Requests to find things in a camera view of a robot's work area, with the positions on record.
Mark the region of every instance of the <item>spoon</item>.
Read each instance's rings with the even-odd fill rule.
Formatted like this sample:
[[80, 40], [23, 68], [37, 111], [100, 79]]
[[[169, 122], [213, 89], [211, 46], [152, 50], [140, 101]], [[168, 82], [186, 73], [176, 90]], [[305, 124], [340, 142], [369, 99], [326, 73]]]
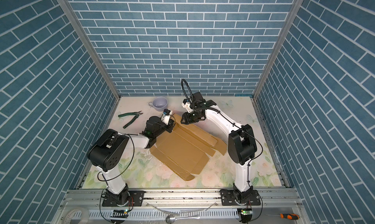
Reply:
[[179, 217], [177, 218], [175, 215], [168, 215], [166, 218], [165, 218], [165, 221], [166, 223], [168, 224], [172, 224], [174, 223], [176, 220], [179, 220], [179, 219], [200, 219], [201, 216], [199, 214], [197, 215], [194, 215], [194, 216], [189, 216], [189, 217]]

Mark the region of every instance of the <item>table surface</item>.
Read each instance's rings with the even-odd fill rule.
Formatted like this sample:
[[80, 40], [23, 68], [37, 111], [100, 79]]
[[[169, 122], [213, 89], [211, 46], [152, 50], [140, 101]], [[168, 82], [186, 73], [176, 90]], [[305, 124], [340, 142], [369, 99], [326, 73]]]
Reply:
[[[121, 97], [109, 128], [120, 133], [141, 133], [149, 117], [162, 115], [161, 112], [156, 111], [148, 105], [154, 98], [155, 97]], [[183, 97], [167, 96], [166, 98], [168, 99], [168, 109], [173, 110], [173, 113], [182, 115], [185, 112], [185, 109], [181, 106], [184, 99]], [[268, 146], [256, 118], [251, 99], [249, 97], [233, 96], [206, 96], [205, 99], [213, 100], [223, 112], [236, 122], [244, 125], [249, 124], [253, 128], [254, 136], [262, 143], [264, 151], [261, 156], [252, 162], [251, 166], [250, 177], [253, 185], [257, 187], [281, 186]], [[143, 114], [128, 128], [123, 129], [123, 126], [129, 122], [133, 116], [119, 118], [118, 115], [138, 111], [142, 111]], [[213, 122], [205, 120], [196, 123], [196, 125], [228, 143], [228, 135], [222, 132]], [[258, 155], [260, 152], [261, 148], [258, 145], [258, 151], [255, 155]], [[126, 168], [132, 155], [132, 147], [124, 150], [119, 162], [120, 171]], [[96, 167], [91, 166], [82, 189], [106, 187], [105, 182], [100, 182], [97, 179], [97, 173]], [[149, 149], [142, 148], [135, 149], [132, 164], [127, 171], [122, 174], [122, 178], [126, 181], [129, 188], [231, 187], [235, 178], [235, 163], [229, 157], [228, 152], [226, 152], [224, 156], [219, 152], [215, 152], [202, 172], [194, 176], [195, 179], [184, 181], [156, 157], [151, 155]]]

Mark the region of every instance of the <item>flattened cardboard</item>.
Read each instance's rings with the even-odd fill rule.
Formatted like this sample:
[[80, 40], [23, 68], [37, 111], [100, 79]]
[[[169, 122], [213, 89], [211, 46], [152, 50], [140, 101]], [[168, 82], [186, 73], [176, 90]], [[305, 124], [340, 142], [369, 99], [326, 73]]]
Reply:
[[200, 174], [209, 161], [207, 154], [213, 156], [217, 150], [224, 155], [227, 144], [193, 124], [182, 125], [181, 116], [174, 117], [172, 133], [162, 133], [150, 152], [183, 180], [190, 181], [194, 179], [192, 174]]

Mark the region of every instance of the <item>ceramic mug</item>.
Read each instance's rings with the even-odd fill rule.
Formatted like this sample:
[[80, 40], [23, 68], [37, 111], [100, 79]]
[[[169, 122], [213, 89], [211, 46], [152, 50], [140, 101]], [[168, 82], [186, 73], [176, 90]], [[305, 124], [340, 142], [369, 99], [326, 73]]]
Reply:
[[153, 107], [157, 111], [162, 112], [167, 108], [168, 100], [163, 96], [159, 96], [156, 97], [152, 102], [149, 102], [148, 105]]

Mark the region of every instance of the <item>green pliers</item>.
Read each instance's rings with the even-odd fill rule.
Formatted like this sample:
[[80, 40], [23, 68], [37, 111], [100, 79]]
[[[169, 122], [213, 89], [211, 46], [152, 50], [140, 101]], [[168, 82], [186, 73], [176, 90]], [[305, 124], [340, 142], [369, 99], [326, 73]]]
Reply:
[[128, 127], [129, 125], [131, 125], [135, 119], [137, 119], [140, 115], [142, 115], [143, 113], [141, 113], [142, 111], [139, 111], [139, 112], [133, 112], [133, 113], [124, 113], [124, 114], [120, 114], [119, 115], [119, 118], [120, 117], [124, 117], [124, 116], [132, 116], [134, 115], [133, 119], [130, 120], [130, 122], [128, 122], [126, 125], [123, 126], [123, 128], [125, 129], [126, 127]]

